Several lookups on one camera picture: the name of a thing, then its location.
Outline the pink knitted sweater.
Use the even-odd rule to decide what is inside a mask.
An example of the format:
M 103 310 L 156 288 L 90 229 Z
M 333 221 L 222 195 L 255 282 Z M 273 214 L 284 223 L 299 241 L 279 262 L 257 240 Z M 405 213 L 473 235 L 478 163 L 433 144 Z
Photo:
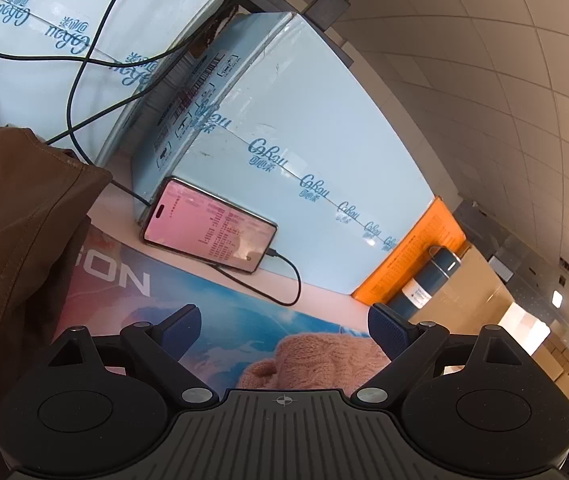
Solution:
M 341 389 L 350 396 L 391 363 L 370 338 L 304 333 L 283 338 L 272 358 L 249 365 L 239 389 Z

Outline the dark blue vacuum bottle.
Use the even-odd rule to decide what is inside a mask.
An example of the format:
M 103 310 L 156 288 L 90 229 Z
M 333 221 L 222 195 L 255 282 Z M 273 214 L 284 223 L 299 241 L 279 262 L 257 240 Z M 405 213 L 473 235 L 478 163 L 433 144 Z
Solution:
M 460 258 L 445 246 L 431 246 L 427 262 L 408 280 L 387 306 L 409 320 L 435 296 L 461 266 Z

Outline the brown cardboard box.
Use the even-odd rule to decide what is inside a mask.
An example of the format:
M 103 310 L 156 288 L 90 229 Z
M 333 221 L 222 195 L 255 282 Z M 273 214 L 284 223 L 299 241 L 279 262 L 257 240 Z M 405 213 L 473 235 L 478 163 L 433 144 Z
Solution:
M 466 242 L 456 273 L 409 321 L 432 321 L 451 334 L 478 335 L 484 325 L 497 325 L 513 296 L 481 252 Z

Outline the colourful printed desk mat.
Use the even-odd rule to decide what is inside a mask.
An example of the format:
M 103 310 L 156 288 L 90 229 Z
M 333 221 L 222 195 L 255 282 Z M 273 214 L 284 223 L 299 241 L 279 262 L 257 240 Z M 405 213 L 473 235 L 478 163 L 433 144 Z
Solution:
M 201 334 L 181 365 L 217 393 L 238 388 L 244 370 L 272 358 L 279 342 L 304 333 L 365 333 L 236 292 L 155 260 L 92 226 L 80 246 L 59 332 L 84 325 L 116 335 L 136 322 L 158 324 L 186 304 L 202 315 Z

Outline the orange cardboard box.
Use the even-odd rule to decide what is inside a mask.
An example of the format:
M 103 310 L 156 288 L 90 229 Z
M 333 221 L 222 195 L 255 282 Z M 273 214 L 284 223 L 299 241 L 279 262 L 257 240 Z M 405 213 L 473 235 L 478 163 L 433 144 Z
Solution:
M 437 196 L 391 254 L 352 292 L 352 298 L 362 304 L 388 302 L 428 262 L 432 247 L 446 247 L 458 256 L 465 243 L 463 230 Z

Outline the white paper bag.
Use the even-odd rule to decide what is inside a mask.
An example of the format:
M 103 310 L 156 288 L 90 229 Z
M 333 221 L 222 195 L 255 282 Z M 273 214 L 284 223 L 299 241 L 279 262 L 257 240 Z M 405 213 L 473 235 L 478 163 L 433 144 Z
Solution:
M 530 355 L 550 334 L 547 324 L 513 302 L 498 323 Z

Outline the smartphone with pink screen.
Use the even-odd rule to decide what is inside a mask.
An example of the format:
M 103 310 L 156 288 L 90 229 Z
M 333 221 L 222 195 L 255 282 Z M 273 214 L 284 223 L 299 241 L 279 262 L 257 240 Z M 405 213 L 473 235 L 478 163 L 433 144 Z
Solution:
M 277 224 L 196 185 L 169 177 L 142 228 L 143 243 L 251 274 Z

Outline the brown leather garment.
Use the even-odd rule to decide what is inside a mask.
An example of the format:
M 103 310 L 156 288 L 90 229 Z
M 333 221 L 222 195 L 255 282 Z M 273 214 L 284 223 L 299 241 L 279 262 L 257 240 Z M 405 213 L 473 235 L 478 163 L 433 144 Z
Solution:
M 52 341 L 88 211 L 111 180 L 30 129 L 0 127 L 0 400 Z

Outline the light blue box right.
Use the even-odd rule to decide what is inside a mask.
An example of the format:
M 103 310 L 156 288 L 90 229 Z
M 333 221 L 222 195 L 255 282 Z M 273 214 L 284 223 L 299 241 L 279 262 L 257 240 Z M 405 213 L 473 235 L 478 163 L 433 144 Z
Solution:
M 375 102 L 292 12 L 240 15 L 132 156 L 135 191 L 168 177 L 275 223 L 304 282 L 350 294 L 433 202 Z

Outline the light blue box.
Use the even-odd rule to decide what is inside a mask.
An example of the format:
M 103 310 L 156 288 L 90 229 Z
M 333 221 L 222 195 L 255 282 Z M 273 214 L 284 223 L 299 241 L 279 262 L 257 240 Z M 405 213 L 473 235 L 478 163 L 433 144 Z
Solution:
M 275 223 L 304 282 L 350 294 L 433 202 L 375 102 L 292 12 L 240 15 L 132 156 L 135 191 L 168 177 Z
M 110 158 L 132 96 L 222 0 L 0 0 L 0 127 Z

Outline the light blue box left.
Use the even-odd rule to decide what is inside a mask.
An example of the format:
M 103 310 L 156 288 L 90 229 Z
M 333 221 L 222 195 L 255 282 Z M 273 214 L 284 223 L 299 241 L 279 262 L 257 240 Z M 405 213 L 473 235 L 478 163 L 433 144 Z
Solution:
M 132 96 L 222 0 L 0 0 L 0 127 L 110 158 Z

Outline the black power adapter right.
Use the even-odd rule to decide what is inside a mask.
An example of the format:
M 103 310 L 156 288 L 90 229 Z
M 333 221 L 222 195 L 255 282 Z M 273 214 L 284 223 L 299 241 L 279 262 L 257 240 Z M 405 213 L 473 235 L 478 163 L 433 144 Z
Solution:
M 304 18 L 325 32 L 350 9 L 351 0 L 313 0 L 302 12 Z

